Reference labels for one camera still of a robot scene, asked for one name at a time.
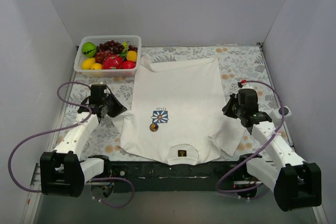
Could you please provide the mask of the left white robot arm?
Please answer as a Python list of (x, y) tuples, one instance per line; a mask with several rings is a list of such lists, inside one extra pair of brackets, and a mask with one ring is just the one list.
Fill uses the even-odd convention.
[(109, 158), (93, 155), (81, 161), (84, 146), (105, 117), (114, 118), (127, 109), (106, 84), (90, 86), (90, 95), (79, 105), (74, 126), (51, 151), (40, 157), (41, 191), (44, 195), (79, 197), (86, 182), (106, 182), (112, 170)]

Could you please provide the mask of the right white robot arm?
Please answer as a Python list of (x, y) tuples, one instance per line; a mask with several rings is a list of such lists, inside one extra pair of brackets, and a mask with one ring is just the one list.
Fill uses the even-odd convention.
[(228, 171), (218, 182), (237, 171), (242, 180), (256, 177), (269, 188), (282, 211), (317, 207), (322, 203), (321, 169), (299, 156), (278, 134), (272, 117), (259, 110), (257, 93), (241, 88), (231, 94), (222, 109), (229, 118), (240, 119), (262, 147)]

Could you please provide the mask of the white printed t-shirt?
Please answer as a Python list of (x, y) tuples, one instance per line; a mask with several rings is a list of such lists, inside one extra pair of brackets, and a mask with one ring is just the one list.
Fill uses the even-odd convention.
[[(216, 58), (152, 63), (141, 59), (131, 109), (113, 123), (121, 148), (168, 165), (197, 165), (233, 155), (244, 128), (226, 117)], [(152, 123), (159, 125), (151, 132)]]

